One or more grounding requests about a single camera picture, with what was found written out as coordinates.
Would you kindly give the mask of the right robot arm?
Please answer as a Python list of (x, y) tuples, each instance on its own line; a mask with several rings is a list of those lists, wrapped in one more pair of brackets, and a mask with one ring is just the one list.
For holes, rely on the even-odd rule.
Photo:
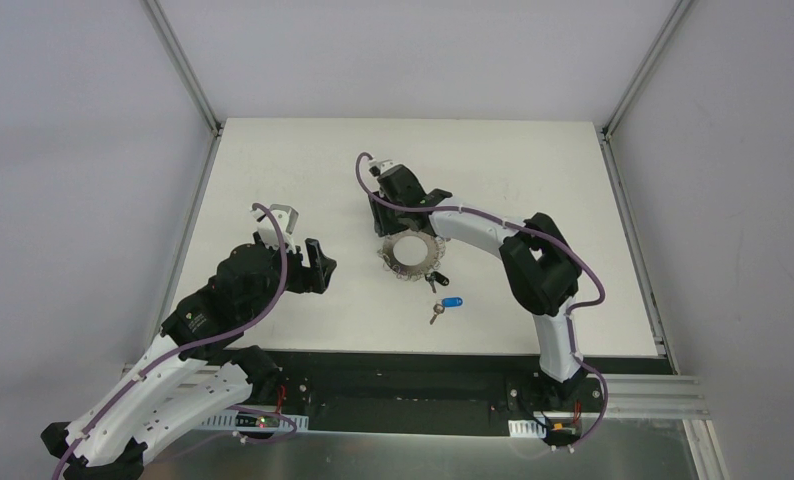
[(586, 377), (566, 316), (578, 293), (583, 269), (555, 222), (536, 213), (512, 222), (459, 202), (451, 193), (425, 191), (406, 166), (366, 160), (378, 183), (369, 198), (379, 236), (412, 231), (457, 240), (491, 254), (502, 263), (517, 303), (533, 316), (540, 347), (538, 382), (542, 400), (556, 410), (580, 397)]

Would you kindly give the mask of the round metal key ring plate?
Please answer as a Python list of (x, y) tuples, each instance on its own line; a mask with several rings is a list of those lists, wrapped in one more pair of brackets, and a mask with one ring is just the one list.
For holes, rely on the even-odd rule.
[(440, 268), (444, 254), (443, 239), (412, 230), (386, 236), (377, 251), (383, 268), (404, 281), (432, 275)]

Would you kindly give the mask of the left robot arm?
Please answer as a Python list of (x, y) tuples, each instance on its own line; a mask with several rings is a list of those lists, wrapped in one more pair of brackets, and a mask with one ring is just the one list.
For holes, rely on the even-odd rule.
[(285, 292), (322, 294), (337, 267), (315, 239), (286, 255), (260, 238), (236, 247), (183, 298), (103, 400), (41, 434), (54, 478), (137, 479), (178, 438), (227, 408), (280, 402), (280, 368), (258, 346), (228, 351)]

